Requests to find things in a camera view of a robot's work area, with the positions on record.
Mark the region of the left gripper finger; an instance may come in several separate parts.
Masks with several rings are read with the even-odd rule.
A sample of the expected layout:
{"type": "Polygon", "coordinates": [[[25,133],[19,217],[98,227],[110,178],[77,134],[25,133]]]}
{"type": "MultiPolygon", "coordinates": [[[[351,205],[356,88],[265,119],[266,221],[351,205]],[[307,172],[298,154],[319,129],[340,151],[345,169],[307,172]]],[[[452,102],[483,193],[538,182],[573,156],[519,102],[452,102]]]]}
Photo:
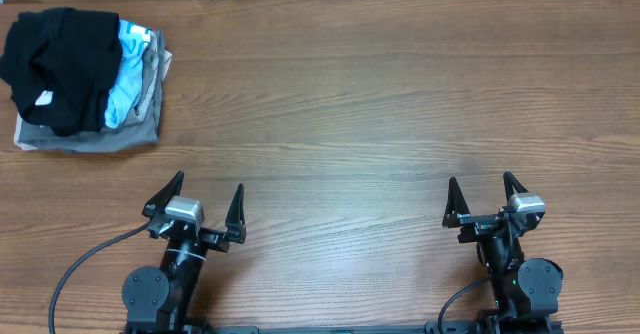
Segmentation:
{"type": "Polygon", "coordinates": [[[163,213],[170,200],[180,194],[183,181],[184,172],[178,171],[161,190],[145,203],[142,215],[147,218],[153,218],[157,214],[163,213]]]}
{"type": "Polygon", "coordinates": [[[244,185],[237,186],[225,219],[227,240],[244,244],[246,239],[246,219],[244,213],[244,185]]]}

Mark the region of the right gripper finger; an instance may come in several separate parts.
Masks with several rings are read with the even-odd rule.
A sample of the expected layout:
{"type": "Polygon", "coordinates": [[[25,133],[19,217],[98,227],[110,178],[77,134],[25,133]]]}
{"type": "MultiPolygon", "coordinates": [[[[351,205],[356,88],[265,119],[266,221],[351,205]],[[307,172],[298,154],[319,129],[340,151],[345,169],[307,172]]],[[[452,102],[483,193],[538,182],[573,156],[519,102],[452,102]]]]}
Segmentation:
{"type": "Polygon", "coordinates": [[[520,183],[520,181],[510,171],[506,171],[503,174],[503,182],[504,182],[505,195],[506,195],[507,201],[509,201],[511,197],[515,194],[522,194],[522,193],[528,192],[528,190],[520,183]]]}
{"type": "Polygon", "coordinates": [[[471,216],[470,209],[455,177],[448,182],[448,196],[442,226],[446,228],[460,227],[471,216]]]}

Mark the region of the black t-shirt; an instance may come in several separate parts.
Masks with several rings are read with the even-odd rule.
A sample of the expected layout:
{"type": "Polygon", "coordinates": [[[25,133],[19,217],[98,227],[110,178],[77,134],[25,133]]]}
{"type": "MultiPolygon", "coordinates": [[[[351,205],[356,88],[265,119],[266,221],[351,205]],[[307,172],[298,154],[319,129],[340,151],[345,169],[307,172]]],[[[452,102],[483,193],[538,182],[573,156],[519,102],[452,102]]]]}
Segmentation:
{"type": "Polygon", "coordinates": [[[20,117],[58,136],[100,131],[123,54],[119,28],[113,12],[20,13],[1,56],[1,78],[20,117]]]}

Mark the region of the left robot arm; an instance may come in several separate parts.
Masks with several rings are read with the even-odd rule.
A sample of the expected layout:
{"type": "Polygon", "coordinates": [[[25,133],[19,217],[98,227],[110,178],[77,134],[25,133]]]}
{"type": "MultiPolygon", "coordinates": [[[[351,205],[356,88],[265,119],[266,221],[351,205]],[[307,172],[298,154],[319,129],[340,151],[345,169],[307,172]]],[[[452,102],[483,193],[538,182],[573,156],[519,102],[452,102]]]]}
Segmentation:
{"type": "Polygon", "coordinates": [[[127,333],[213,333],[205,319],[189,316],[191,299],[207,253],[226,253],[246,239],[244,186],[237,186],[224,231],[203,225],[200,201],[181,195],[184,173],[176,175],[145,204],[146,230],[167,246],[160,265],[139,267],[125,279],[121,294],[127,333]]]}

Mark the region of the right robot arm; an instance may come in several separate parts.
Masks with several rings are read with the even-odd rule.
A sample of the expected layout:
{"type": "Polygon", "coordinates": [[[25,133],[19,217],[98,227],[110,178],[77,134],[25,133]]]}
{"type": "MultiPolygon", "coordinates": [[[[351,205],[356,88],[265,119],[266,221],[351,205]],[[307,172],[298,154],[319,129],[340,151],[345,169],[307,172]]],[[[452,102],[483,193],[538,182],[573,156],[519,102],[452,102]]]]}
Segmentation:
{"type": "Polygon", "coordinates": [[[542,198],[510,172],[503,174],[506,205],[495,214],[474,216],[456,178],[449,179],[442,226],[458,228],[458,242],[474,243],[487,276],[459,290],[441,308],[432,333],[561,333],[552,321],[559,309],[563,270],[544,258],[527,259],[519,239],[537,228],[545,212],[542,198]],[[461,296],[485,284],[491,286],[496,307],[481,310],[473,321],[446,321],[447,309],[461,296]]]}

